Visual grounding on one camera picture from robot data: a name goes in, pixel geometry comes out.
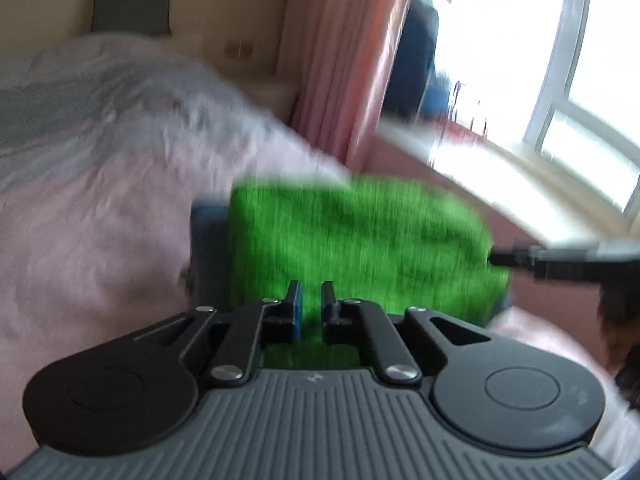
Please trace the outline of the person right hand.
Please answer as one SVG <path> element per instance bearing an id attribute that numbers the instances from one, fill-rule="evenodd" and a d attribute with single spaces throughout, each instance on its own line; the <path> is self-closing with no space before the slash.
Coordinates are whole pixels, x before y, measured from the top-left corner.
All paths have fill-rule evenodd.
<path id="1" fill-rule="evenodd" d="M 598 307 L 606 367 L 632 410 L 639 409 L 639 289 L 602 287 Z"/>

